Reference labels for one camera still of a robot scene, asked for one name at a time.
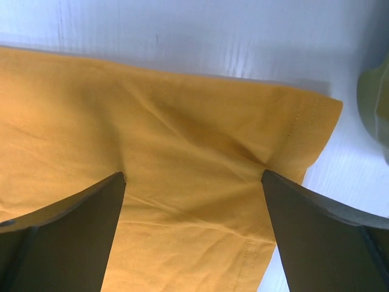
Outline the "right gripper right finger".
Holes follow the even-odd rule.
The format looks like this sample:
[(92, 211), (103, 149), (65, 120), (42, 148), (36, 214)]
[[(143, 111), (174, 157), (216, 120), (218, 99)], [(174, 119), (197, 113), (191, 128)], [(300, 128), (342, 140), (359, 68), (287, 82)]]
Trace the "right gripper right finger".
[(265, 170), (267, 209), (290, 291), (388, 291), (388, 219)]

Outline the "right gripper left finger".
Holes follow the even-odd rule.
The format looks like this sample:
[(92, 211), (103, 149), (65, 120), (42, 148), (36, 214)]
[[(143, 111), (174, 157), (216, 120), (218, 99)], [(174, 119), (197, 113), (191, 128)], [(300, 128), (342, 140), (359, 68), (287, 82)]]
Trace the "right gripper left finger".
[(117, 172), (1, 222), (1, 291), (101, 291), (125, 187)]

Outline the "orange t shirt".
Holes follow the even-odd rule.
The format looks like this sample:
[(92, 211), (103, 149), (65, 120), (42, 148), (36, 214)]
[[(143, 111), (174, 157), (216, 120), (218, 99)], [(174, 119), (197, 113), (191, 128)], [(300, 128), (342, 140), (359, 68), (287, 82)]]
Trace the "orange t shirt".
[(266, 169), (301, 183), (342, 102), (316, 92), (1, 49), (1, 219), (114, 172), (104, 291), (256, 291), (275, 249)]

